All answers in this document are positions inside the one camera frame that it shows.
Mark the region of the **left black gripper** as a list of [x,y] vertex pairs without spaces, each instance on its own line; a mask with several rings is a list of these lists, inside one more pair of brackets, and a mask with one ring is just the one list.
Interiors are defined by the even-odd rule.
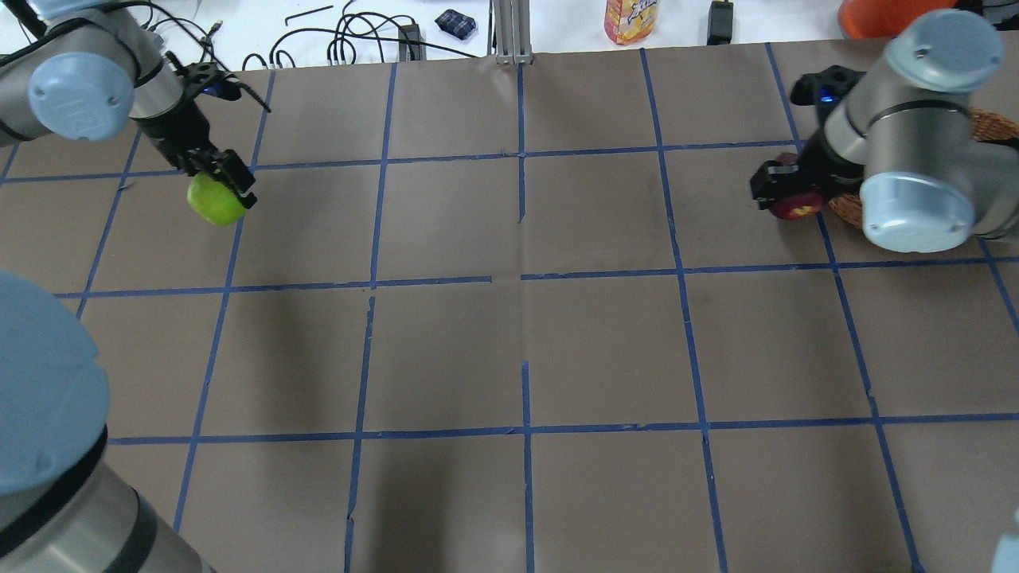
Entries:
[[196,100],[179,101],[161,114],[132,120],[168,166],[187,177],[210,174],[232,192],[245,210],[255,206],[254,174],[236,151],[217,151],[210,140],[210,123]]

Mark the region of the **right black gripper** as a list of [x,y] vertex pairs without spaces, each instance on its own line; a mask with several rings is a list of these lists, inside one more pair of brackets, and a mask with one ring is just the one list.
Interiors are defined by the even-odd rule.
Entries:
[[793,212],[800,193],[859,193],[863,178],[864,166],[844,159],[826,137],[810,137],[794,159],[764,161],[750,178],[750,190],[758,210]]

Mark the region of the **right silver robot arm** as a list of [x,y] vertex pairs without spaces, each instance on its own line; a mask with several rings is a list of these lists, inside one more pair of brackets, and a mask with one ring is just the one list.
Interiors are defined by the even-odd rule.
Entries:
[[933,10],[863,68],[786,72],[797,138],[751,179],[782,218],[857,206],[820,236],[911,572],[1017,569],[1017,135],[973,104],[1015,33]]

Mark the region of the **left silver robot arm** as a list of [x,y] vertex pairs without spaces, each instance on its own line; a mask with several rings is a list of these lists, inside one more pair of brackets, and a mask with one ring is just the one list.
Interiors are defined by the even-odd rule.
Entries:
[[[197,105],[250,87],[215,59],[182,64],[138,24],[130,1],[8,1],[36,40],[2,58],[2,145],[47,134],[109,140],[135,121],[192,179],[187,202],[211,224],[257,203],[256,179],[210,138]],[[106,463],[111,403],[91,335],[53,294],[2,272],[4,572],[210,572]]]

